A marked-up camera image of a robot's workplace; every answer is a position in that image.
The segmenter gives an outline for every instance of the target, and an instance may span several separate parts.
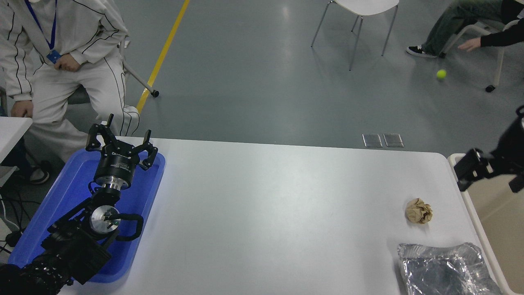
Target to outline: blue tray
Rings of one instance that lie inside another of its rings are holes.
[[[146,156],[145,152],[140,154],[141,159]],[[47,228],[91,196],[88,183],[93,180],[99,160],[99,152],[80,150],[73,154],[13,250],[10,264],[23,267],[42,254],[44,249],[40,244],[49,235]],[[137,167],[131,187],[122,191],[120,201],[116,203],[118,211],[142,215],[145,227],[165,165],[166,159],[158,153],[150,169],[144,171]],[[136,223],[123,221],[119,229],[121,235],[130,236],[135,232]],[[89,281],[110,283],[122,277],[133,263],[139,242],[140,238],[131,242],[113,242],[108,249],[112,258]]]

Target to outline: aluminum foil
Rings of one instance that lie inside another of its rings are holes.
[[[450,248],[400,244],[398,256],[408,295],[502,295],[480,248],[471,243]]]

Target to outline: white pants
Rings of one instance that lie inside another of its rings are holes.
[[[47,145],[64,162],[85,148],[87,134],[64,118],[67,98],[83,85],[98,116],[97,122],[114,115],[111,131],[131,135],[139,124],[135,107],[125,104],[125,77],[118,50],[115,48],[95,64],[84,64],[77,72],[55,70],[44,64],[33,79],[33,124],[29,132]]]

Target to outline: concrete floor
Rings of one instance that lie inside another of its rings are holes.
[[[115,0],[131,35],[127,61],[146,80],[183,1]],[[191,0],[155,81],[135,136],[364,148],[362,133],[399,133],[405,151],[444,156],[495,148],[523,103],[522,44],[507,48],[500,86],[492,93],[494,48],[451,50],[445,59],[408,55],[424,42],[450,0],[402,0],[385,55],[393,10],[364,18],[352,71],[355,15],[327,1]],[[436,72],[448,75],[439,81]],[[126,102],[143,87],[130,78]],[[86,131],[89,104],[68,117]],[[62,163],[28,139],[38,158]],[[49,186],[19,188],[42,199]]]

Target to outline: white jacket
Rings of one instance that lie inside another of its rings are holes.
[[[53,64],[46,57],[50,52],[46,38],[51,41],[54,6],[54,0],[32,3],[42,34],[24,0],[0,0],[0,65],[7,95],[16,101],[31,99],[31,50]],[[70,53],[80,64],[102,59],[127,35],[113,0],[58,0],[56,11],[54,49],[61,55]]]

